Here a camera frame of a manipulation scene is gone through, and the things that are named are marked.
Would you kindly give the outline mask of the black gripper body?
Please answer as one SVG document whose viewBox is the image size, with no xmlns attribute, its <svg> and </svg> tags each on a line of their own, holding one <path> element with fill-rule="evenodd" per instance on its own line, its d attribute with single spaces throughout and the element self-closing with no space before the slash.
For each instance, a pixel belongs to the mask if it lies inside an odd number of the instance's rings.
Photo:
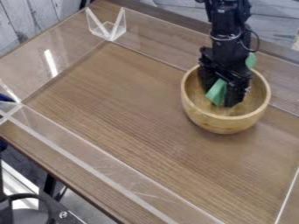
<svg viewBox="0 0 299 224">
<path fill-rule="evenodd" d="M 198 64 L 205 69 L 217 64 L 225 68 L 238 67 L 250 53 L 250 34 L 237 31 L 229 34 L 209 33 L 210 47 L 200 48 Z"/>
</svg>

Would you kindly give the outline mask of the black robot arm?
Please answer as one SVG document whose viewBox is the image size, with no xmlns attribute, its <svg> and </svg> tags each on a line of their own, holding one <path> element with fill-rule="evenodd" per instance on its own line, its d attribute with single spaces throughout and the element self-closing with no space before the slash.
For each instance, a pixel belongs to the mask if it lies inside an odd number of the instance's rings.
<svg viewBox="0 0 299 224">
<path fill-rule="evenodd" d="M 200 48 L 198 76 L 205 94 L 216 83 L 224 82 L 220 104 L 232 108 L 242 102 L 249 89 L 252 72 L 249 57 L 258 50 L 250 47 L 256 33 L 248 24 L 250 3 L 248 0 L 196 0 L 204 3 L 210 24 L 210 47 Z"/>
</svg>

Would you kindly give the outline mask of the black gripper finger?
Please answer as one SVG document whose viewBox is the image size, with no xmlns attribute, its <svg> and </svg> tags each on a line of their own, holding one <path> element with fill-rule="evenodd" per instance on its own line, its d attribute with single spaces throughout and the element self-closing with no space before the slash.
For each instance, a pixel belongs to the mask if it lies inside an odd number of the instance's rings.
<svg viewBox="0 0 299 224">
<path fill-rule="evenodd" d="M 198 68 L 197 75 L 198 75 L 198 80 L 201 83 L 202 90 L 204 92 L 208 92 L 214 82 L 217 81 L 218 76 L 216 75 L 213 71 L 210 71 L 209 69 L 205 69 L 204 67 Z"/>
<path fill-rule="evenodd" d="M 224 106 L 232 108 L 236 104 L 242 102 L 244 96 L 248 92 L 249 77 L 244 78 L 226 78 L 226 92 L 224 98 Z"/>
</svg>

